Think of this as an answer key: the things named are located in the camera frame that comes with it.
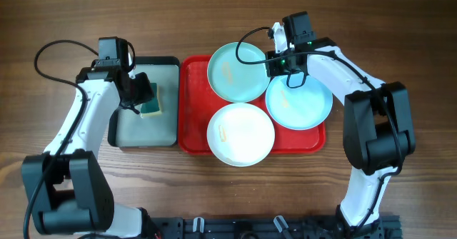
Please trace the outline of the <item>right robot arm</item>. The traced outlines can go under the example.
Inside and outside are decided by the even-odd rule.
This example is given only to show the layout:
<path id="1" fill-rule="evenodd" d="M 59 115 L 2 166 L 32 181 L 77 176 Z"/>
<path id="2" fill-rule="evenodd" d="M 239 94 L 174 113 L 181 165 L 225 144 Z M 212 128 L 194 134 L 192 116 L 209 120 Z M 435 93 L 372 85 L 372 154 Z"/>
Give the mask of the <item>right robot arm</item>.
<path id="1" fill-rule="evenodd" d="M 352 171 L 337 213 L 346 236 L 370 233 L 380 221 L 378 209 L 389 180 L 416 147 L 406 87 L 372 77 L 334 41 L 317 38 L 305 11 L 276 22 L 268 37 L 275 47 L 266 53 L 269 76 L 302 72 L 343 104 L 343 149 Z"/>

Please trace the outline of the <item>white plate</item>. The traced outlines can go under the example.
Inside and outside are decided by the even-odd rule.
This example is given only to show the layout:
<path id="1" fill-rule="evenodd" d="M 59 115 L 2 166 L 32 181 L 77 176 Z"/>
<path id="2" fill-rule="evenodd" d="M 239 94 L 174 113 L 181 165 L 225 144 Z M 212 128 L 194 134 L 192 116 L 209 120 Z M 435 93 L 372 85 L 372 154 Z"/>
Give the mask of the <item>white plate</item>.
<path id="1" fill-rule="evenodd" d="M 259 107 L 232 103 L 211 117 L 206 139 L 211 152 L 223 163 L 235 167 L 253 166 L 272 150 L 275 129 Z"/>

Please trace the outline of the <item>pale green plate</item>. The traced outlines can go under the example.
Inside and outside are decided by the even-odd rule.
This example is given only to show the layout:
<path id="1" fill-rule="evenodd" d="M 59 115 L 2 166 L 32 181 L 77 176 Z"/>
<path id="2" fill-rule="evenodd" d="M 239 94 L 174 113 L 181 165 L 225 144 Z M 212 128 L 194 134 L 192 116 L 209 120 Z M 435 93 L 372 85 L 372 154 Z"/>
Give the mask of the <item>pale green plate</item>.
<path id="1" fill-rule="evenodd" d="M 264 53 L 256 46 L 236 42 L 219 48 L 210 58 L 207 78 L 211 89 L 220 98 L 232 103 L 247 103 L 257 99 L 267 89 Z"/>

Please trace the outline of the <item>green and yellow sponge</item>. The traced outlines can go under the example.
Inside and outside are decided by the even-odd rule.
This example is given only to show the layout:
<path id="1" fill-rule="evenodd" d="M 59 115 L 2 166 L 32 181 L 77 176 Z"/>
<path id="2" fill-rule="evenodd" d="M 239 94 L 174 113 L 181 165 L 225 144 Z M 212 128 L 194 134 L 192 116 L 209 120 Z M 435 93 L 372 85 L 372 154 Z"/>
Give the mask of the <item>green and yellow sponge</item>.
<path id="1" fill-rule="evenodd" d="M 151 83 L 151 88 L 154 92 L 154 97 L 141 105 L 140 115 L 142 118 L 157 116 L 162 114 L 160 102 L 159 86 L 157 83 Z"/>

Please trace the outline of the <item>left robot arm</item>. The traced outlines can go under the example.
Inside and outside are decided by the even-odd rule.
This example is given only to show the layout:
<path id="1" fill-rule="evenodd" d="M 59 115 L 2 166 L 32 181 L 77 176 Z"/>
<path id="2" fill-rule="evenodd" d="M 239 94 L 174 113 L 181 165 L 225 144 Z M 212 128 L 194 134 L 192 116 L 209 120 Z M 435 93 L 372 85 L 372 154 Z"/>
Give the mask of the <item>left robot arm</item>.
<path id="1" fill-rule="evenodd" d="M 34 225 L 42 235 L 82 238 L 161 238 L 162 233 L 143 208 L 115 203 L 97 161 L 111 117 L 137 106 L 154 93 L 145 73 L 132 76 L 133 45 L 119 37 L 99 39 L 98 57 L 81 69 L 74 81 L 74 102 L 56 137 L 40 155 L 27 156 L 21 175 L 28 205 L 23 237 Z"/>

